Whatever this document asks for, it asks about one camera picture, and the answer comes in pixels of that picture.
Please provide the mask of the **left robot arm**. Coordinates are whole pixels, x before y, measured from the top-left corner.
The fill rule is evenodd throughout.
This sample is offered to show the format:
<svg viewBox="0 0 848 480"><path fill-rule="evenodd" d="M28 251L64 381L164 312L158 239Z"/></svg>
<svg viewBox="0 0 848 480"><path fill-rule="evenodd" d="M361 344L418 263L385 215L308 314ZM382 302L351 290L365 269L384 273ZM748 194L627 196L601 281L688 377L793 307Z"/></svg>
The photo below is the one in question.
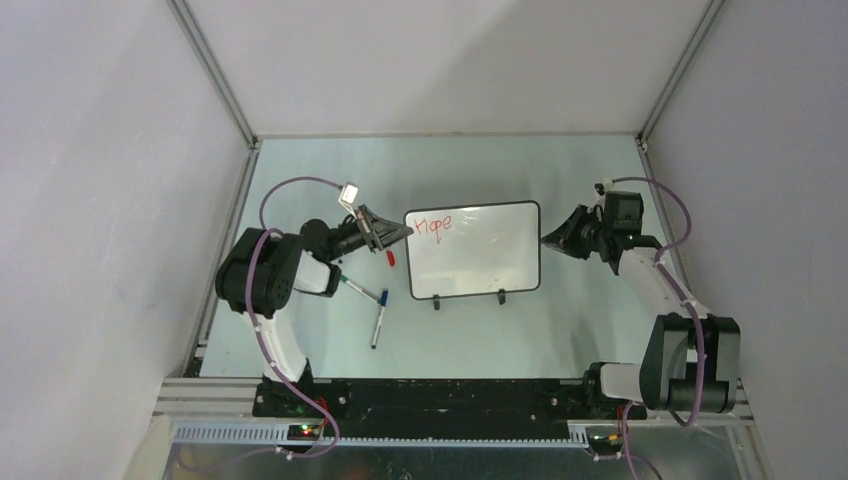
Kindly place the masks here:
<svg viewBox="0 0 848 480"><path fill-rule="evenodd" d="M363 248L387 250L412 234L361 205L335 227L310 219L296 233L248 228L218 267L215 293L250 326L264 376L283 383L277 402L290 415L304 416L316 403L315 388L301 380L309 360L284 312L292 295L334 296L346 279L337 260Z"/></svg>

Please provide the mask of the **left aluminium frame rail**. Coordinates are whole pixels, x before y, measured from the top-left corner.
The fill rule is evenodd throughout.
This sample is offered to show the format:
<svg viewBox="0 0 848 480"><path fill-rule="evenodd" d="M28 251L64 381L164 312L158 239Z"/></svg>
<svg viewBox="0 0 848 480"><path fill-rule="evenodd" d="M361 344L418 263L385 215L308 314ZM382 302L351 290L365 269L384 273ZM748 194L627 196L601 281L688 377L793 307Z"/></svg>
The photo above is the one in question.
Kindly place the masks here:
<svg viewBox="0 0 848 480"><path fill-rule="evenodd" d="M223 210L225 223L221 232L213 237L217 244L215 254L212 257L210 273L204 282L203 301L200 304L198 316L189 336L182 365L174 373L175 377L195 378L200 373L203 363L202 355L205 353L205 345L208 343L209 332L217 308L217 297L214 291L217 265L226 256L237 234L256 167L260 141L191 4L188 1L170 1L168 6L183 31L201 69L206 74L219 103L235 127L243 146L243 153L237 161L238 169L234 190Z"/></svg>

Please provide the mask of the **blue whiteboard marker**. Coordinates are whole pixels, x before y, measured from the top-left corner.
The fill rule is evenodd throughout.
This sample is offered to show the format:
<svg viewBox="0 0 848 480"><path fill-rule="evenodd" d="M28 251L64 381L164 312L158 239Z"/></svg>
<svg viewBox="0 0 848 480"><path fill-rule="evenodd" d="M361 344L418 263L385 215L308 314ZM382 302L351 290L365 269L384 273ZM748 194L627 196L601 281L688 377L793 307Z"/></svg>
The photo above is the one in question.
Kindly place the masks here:
<svg viewBox="0 0 848 480"><path fill-rule="evenodd" d="M375 325L374 325L374 330L373 330L373 334L372 334L372 338L371 338L371 342L370 342L370 347L372 349L376 349L378 342L379 342L379 338L380 338L380 334L381 334L381 330L382 330L382 326L383 326L383 321L384 321L384 316L385 316L385 311L386 311L386 307L387 307L387 303L388 303L388 297L389 297L389 290L383 289L382 292L381 292L380 298L378 300L379 308L378 308L378 312L377 312L377 316L376 316L376 320L375 320Z"/></svg>

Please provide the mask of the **right aluminium frame rail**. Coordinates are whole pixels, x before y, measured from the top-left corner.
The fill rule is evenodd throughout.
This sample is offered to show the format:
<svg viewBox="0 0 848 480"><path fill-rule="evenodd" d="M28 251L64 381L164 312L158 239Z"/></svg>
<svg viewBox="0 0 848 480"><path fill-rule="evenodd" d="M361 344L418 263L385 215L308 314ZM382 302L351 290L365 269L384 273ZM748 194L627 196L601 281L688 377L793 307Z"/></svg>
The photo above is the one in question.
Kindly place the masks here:
<svg viewBox="0 0 848 480"><path fill-rule="evenodd" d="M651 180L658 178L658 163L656 162L658 128L669 107L673 105L689 71L709 40L716 24L719 23L727 5L728 2L725 0L711 0L705 4L645 120L634 136L643 170ZM665 237L672 242L672 247L667 256L683 284L690 288L692 281L687 271L684 255L681 252L681 247L688 242L691 235L691 221L685 216L688 212L688 205L681 189L671 186L667 181L663 185L666 187L665 189L652 186L650 188L651 196L657 207L662 231Z"/></svg>

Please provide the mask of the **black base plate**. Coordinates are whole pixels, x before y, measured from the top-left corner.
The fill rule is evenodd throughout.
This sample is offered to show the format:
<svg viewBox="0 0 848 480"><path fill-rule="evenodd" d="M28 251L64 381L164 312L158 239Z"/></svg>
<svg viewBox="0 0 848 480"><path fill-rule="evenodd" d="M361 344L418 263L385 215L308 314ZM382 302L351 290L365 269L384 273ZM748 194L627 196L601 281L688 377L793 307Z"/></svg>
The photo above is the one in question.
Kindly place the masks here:
<svg viewBox="0 0 848 480"><path fill-rule="evenodd" d="M302 378L297 393L263 378L257 418L316 418L330 413L342 437L451 440L564 439L577 420L617 422L624 401L594 380Z"/></svg>

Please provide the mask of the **green whiteboard marker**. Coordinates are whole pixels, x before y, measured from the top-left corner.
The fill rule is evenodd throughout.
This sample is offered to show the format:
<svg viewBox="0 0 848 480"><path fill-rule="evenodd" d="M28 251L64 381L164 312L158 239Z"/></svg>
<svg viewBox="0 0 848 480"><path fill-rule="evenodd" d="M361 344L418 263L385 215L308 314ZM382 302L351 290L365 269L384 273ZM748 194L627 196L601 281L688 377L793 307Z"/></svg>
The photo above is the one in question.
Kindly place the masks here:
<svg viewBox="0 0 848 480"><path fill-rule="evenodd" d="M354 280L350 279L349 277L342 275L341 281L345 285L347 285L348 287L350 287L351 289L356 291L357 293L369 298L370 300L374 301L378 305L382 304L382 296L381 295L375 294L375 293L367 290L365 287L361 286L359 283L355 282Z"/></svg>

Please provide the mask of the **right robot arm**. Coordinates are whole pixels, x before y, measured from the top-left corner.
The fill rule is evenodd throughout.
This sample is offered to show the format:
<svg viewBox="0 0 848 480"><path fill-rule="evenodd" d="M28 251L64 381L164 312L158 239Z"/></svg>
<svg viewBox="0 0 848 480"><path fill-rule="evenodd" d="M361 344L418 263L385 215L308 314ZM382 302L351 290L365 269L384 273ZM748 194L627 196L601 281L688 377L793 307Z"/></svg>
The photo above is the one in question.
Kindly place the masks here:
<svg viewBox="0 0 848 480"><path fill-rule="evenodd" d="M736 403L741 331L713 314L660 258L661 244L642 232L643 199L610 191L579 205L542 245L569 257L597 255L637 295L654 324L640 363L596 362L581 392L585 411L606 418L622 401L668 411L682 424Z"/></svg>

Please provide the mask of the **white whiteboard black frame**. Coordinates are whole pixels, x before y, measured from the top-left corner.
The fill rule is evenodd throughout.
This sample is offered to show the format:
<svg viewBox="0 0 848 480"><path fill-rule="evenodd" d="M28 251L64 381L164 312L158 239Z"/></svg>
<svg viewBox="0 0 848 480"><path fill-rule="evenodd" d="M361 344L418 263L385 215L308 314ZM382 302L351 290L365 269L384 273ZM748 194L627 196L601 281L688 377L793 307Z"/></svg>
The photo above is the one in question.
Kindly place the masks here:
<svg viewBox="0 0 848 480"><path fill-rule="evenodd" d="M541 207L534 200L405 213L410 296L433 308L450 298L530 292L541 285Z"/></svg>

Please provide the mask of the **aluminium frame rail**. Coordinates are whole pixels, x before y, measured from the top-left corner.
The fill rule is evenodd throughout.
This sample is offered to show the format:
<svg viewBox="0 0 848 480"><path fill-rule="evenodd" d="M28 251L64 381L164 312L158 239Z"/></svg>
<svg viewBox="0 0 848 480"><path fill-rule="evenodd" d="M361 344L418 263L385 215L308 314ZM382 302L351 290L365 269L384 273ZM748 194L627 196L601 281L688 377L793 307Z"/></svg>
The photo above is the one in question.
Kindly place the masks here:
<svg viewBox="0 0 848 480"><path fill-rule="evenodd" d="M716 24L719 23L727 5L728 2L725 0L711 0L705 4L645 120L634 136L643 170L651 180L658 178L658 163L656 162L658 128L669 107L673 105L689 71L709 40ZM657 207L662 231L665 237L672 242L672 247L667 256L683 284L690 288L692 281L687 271L684 255L681 252L681 247L688 242L691 235L691 221L685 216L688 212L688 205L681 189L671 186L667 181L663 185L666 187L665 189L652 186L650 188L651 196Z"/></svg>
<svg viewBox="0 0 848 480"><path fill-rule="evenodd" d="M223 210L225 223L221 232L213 237L217 244L215 254L212 257L210 273L204 282L203 301L200 304L198 316L189 336L182 365L174 373L175 377L195 378L200 373L203 363L202 355L205 353L205 345L208 343L209 332L217 308L217 297L214 291L217 265L226 256L237 234L256 167L260 141L191 4L188 1L170 1L168 6L183 31L201 69L206 74L219 103L235 127L243 146L243 153L237 161L238 169L234 190Z"/></svg>

